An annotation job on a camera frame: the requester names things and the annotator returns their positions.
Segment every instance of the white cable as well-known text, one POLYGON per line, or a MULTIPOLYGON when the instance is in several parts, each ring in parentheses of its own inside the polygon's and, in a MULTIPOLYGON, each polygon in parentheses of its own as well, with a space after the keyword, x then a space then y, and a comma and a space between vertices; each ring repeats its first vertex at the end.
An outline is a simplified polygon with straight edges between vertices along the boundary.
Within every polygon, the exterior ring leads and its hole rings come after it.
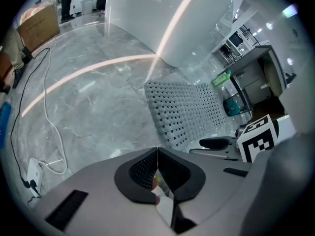
POLYGON ((56 44, 57 44, 57 41, 56 41, 55 37, 54 37, 54 41, 55 41, 55 45, 54 45, 53 49, 50 50, 50 53, 49 53, 48 66, 47 66, 47 70, 46 70, 46 73, 45 73, 45 76, 44 76, 44 82, 43 82, 43 89, 44 89, 44 112, 45 112, 45 116, 46 116, 47 121, 48 121, 49 124, 55 129, 56 133, 58 134, 58 138, 59 138, 60 145, 61 145, 61 155, 62 155, 63 161, 64 161, 64 170, 63 170, 62 172, 58 172, 58 171, 55 171, 55 170, 53 170, 52 168, 50 168, 49 164, 46 163, 46 162, 39 161, 38 163, 44 165, 44 166, 45 166, 48 170, 50 170, 51 172, 53 172, 53 173, 55 173, 55 174, 58 174, 58 175, 62 175, 62 174, 64 174, 64 173, 66 173, 66 171, 67 171, 67 169, 68 169, 68 163, 67 163, 67 159, 66 159, 65 153, 64 153, 63 140, 62 140, 62 138, 61 138, 61 135, 60 135, 60 132, 59 132, 58 128, 49 120, 48 115, 47 115, 47 109, 46 109, 46 87, 45 87, 45 81, 46 81, 47 73, 48 73, 49 68, 50 68, 51 53, 53 52, 53 50, 54 50, 54 48, 56 47, 56 44))

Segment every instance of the white curved wall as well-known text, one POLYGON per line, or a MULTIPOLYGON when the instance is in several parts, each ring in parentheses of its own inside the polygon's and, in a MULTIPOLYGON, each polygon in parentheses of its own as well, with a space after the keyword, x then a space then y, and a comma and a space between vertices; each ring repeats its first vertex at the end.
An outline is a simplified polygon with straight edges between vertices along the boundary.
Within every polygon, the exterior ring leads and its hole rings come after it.
POLYGON ((106 19, 138 38, 166 63, 202 60, 231 29, 232 0, 107 0, 106 19))

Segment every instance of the perforated panel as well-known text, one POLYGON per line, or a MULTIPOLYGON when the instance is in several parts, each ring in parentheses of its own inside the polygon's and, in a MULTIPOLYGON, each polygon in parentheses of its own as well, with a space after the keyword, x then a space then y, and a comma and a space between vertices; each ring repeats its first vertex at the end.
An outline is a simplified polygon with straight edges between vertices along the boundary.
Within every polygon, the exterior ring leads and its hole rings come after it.
POLYGON ((148 81, 144 88, 157 130, 168 147, 185 148, 225 124, 209 84, 148 81))

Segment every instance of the power adapter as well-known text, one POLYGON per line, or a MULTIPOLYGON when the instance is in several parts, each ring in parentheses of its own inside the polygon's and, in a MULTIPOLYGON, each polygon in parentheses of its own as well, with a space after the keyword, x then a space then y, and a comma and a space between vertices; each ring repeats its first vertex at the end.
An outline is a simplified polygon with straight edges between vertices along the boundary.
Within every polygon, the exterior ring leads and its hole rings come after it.
POLYGON ((40 188, 43 181, 44 172, 38 161, 35 158, 31 158, 29 162, 27 182, 30 183, 30 191, 34 197, 40 197, 40 188))

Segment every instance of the wall outlet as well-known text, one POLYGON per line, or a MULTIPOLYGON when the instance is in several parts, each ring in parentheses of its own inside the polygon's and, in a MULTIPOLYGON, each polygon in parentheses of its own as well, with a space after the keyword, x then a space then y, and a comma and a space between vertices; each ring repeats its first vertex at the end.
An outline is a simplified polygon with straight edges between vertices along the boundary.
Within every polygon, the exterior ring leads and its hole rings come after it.
MULTIPOLYGON (((38 193, 40 193, 40 187, 41 182, 43 181, 44 172, 40 165, 38 164, 37 160, 35 158, 31 158, 29 162, 29 169, 28 169, 28 175, 27 175, 27 181, 30 182, 31 180, 34 180, 37 187, 38 193)), ((38 194, 30 188, 30 191, 35 197, 38 197, 38 194)))

